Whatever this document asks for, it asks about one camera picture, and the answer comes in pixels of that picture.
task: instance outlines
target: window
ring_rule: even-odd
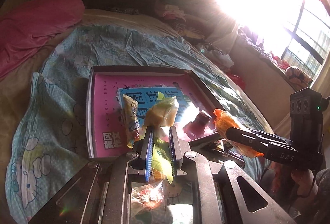
[[[319,0],[293,0],[283,26],[290,39],[282,59],[312,79],[330,48],[330,16]]]

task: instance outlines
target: bed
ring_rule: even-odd
[[[168,25],[142,14],[87,9],[78,26],[51,39],[0,81],[1,203],[3,214],[8,204],[19,224],[87,162],[84,109],[94,65],[192,69],[242,124],[272,133],[240,88]],[[257,182],[269,164],[257,158],[245,162]]]

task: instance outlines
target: beige bed sheet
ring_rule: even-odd
[[[97,9],[86,10],[81,25],[106,25],[116,24],[121,27],[136,29],[141,32],[156,36],[179,37],[171,27],[161,21],[146,15],[129,15],[114,12],[106,12]],[[65,37],[71,33],[72,29],[57,35],[43,46],[32,58],[26,60],[15,70],[10,72],[0,81],[0,220],[1,223],[15,223],[8,210],[5,195],[5,177],[8,162],[11,157],[11,145],[13,135],[20,120],[23,118],[30,100],[30,84],[32,73],[37,72],[44,60]],[[240,94],[247,102],[257,119],[266,126],[267,132],[272,132],[265,118],[255,105],[249,100],[244,92],[235,85],[221,70],[210,62],[213,71],[225,76],[232,88]]]

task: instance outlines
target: bed sheet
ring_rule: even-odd
[[[29,107],[14,135],[6,174],[7,202],[18,223],[26,223],[86,163],[84,107],[93,65],[192,69],[245,126],[269,132],[232,82],[166,25],[150,17],[138,24],[139,16],[108,12],[86,17],[33,74]],[[252,162],[257,172],[248,173],[258,181],[262,169]]]

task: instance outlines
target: camera lens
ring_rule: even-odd
[[[308,109],[308,102],[307,100],[304,100],[304,111],[307,111]]]
[[[297,101],[297,111],[300,112],[301,110],[301,102],[300,100]]]

